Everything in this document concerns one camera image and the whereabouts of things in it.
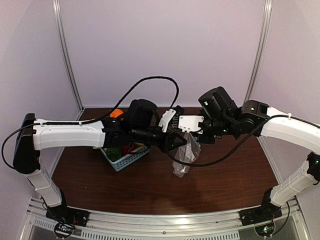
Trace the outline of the green lime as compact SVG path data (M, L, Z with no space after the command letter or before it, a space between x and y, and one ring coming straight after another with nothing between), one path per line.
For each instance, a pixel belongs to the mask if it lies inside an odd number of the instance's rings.
M107 158L112 162L115 162L115 161L117 161L117 160L119 160L120 158L123 157L122 150L119 147L106 148L104 150L104 152L105 152Z

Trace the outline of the left aluminium frame post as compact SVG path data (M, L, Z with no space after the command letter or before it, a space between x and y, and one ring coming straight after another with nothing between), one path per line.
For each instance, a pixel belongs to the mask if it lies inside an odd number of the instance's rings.
M77 108L79 111L82 111L84 109L84 106L80 97L80 93L78 90L78 86L76 83L76 79L75 79L75 75L74 75L74 71L73 71L73 67L72 67L72 63L69 55L60 0L53 0L52 6L53 6L53 13L54 13L54 18L56 22L57 35L58 35L61 53L62 53L62 59L65 66L66 74L67 74L67 79L69 81L71 92L75 99Z

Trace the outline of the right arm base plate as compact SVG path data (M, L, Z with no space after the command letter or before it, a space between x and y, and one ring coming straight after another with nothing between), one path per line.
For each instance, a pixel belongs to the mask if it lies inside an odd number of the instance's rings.
M254 225L262 222L271 221L274 218L281 217L282 211L280 207L258 206L248 208L239 212L241 224L243 226Z

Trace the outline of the light blue plastic basket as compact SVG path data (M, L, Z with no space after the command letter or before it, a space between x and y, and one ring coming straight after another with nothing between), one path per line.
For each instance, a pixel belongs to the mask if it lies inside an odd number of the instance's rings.
M150 152L150 149L146 146L140 146L133 150L131 153L128 153L117 160L111 160L107 155L106 148L99 149L102 155L106 158L106 160L110 163L110 165L114 168L116 172L121 171L122 169L128 167L130 164L134 163L135 161L141 159L143 156Z

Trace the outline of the aluminium front rail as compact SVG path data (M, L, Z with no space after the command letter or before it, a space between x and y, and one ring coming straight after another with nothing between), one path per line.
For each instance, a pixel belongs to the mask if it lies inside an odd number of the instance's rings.
M57 222L46 218L42 202L38 198L30 200L18 240L61 240L54 234ZM272 224L272 221L242 224L239 213L249 208L173 215L86 209L89 212L87 225L76 226L66 240L311 240L298 201L293 198L289 206L286 224L272 237L261 237L256 233L258 227Z

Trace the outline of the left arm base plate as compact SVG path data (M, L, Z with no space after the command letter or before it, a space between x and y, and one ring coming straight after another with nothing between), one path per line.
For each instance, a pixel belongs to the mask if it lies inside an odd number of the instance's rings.
M86 227L90 213L87 210L59 205L56 207L48 207L45 216L58 223Z

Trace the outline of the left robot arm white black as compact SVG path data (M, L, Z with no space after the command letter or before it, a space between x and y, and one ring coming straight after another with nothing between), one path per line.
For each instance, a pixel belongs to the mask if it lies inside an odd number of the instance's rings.
M46 121L36 119L33 113L25 116L16 139L13 156L14 169L27 177L46 205L61 222L72 218L72 211L48 172L40 164L40 151L59 147L116 148L133 143L156 146L161 151L166 144L175 149L180 144L169 136L169 126L184 109L179 105L168 109L162 116L157 106L146 99L133 100L127 112L117 117L86 121Z

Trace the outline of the red apple toy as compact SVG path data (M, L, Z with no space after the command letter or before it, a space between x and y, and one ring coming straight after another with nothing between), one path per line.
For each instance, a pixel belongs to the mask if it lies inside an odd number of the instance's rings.
M127 146L122 146L121 147L121 151L122 154L125 156L129 153L131 153L132 151L134 151L136 149L136 147L134 145L127 145Z

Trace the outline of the clear zip top bag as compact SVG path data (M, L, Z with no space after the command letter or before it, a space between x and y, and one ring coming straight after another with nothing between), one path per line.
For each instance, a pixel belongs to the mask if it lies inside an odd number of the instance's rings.
M175 154L175 159L183 163L192 164L198 159L201 152L201 145L196 141L191 133L185 133L183 138L186 140L186 145L180 146ZM182 178L190 170L190 166L172 162L173 174Z

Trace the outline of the right aluminium frame post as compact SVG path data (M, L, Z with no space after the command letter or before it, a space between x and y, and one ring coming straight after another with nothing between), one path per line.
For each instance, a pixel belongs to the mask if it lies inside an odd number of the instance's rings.
M270 30L272 11L273 11L273 1L265 0L256 54L253 61L253 67L250 74L250 79L247 86L246 94L244 97L244 102L248 101L252 97L254 87L257 82L259 70L263 60L264 49L267 43L268 34Z

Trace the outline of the orange fruit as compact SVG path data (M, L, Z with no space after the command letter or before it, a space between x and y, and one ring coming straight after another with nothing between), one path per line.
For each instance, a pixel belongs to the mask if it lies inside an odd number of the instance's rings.
M115 110L113 110L111 113L110 113L110 117L111 118L118 118L119 116L121 116L121 115L123 115L124 114L124 112L121 110L121 109L119 109L119 108L116 108Z

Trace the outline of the aluminium frame post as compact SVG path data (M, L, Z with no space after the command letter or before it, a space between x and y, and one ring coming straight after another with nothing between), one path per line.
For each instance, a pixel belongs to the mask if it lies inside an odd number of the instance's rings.
M253 61L253 67L250 74L250 79L247 86L246 94L244 97L244 102L248 101L252 97L254 87L257 82L259 70L263 60L264 49L267 43L268 34L270 30L272 11L273 11L273 1L265 0L256 54Z
M75 99L77 108L79 111L82 111L84 109L84 106L80 97L80 93L78 90L78 86L76 83L76 79L75 79L75 75L74 75L74 71L73 71L73 67L72 67L72 63L69 55L60 0L53 0L52 6L53 6L53 13L54 13L54 18L56 22L57 35L58 35L61 53L62 53L62 59L65 66L66 74L67 74L67 79L69 81L71 92Z

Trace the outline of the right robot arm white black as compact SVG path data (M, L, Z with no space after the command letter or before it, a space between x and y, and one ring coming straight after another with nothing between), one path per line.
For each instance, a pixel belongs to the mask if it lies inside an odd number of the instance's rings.
M264 194L263 205L256 210L259 220L268 220L276 212L276 207L283 206L298 193L319 183L319 124L256 100L248 100L238 107L222 86L204 93L198 101L204 113L204 121L199 125L203 130L202 140L212 142L227 135L238 139L246 134L248 137L280 139L310 150L298 170Z

